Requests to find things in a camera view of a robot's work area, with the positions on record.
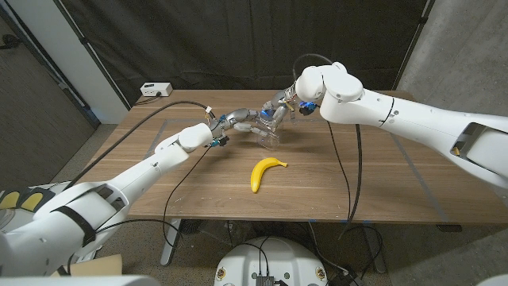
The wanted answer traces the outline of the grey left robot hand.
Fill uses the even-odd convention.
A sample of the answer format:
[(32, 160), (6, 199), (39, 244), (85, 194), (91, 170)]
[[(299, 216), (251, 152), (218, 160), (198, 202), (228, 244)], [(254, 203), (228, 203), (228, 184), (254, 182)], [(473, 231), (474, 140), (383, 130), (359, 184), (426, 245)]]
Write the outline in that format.
[(279, 139), (275, 128), (263, 122), (256, 110), (240, 108), (216, 118), (210, 113), (209, 128), (214, 140), (228, 140), (226, 132), (234, 129), (243, 133), (255, 133), (263, 138)]

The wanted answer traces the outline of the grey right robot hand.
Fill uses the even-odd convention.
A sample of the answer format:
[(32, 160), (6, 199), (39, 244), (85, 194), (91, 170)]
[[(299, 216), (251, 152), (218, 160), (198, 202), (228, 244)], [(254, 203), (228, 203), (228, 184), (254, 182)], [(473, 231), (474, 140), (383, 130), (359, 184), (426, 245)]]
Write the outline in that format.
[(294, 85), (276, 92), (271, 100), (263, 104), (260, 111), (260, 122), (271, 133), (274, 133), (283, 122), (283, 118), (288, 113), (294, 113), (297, 103), (298, 96)]

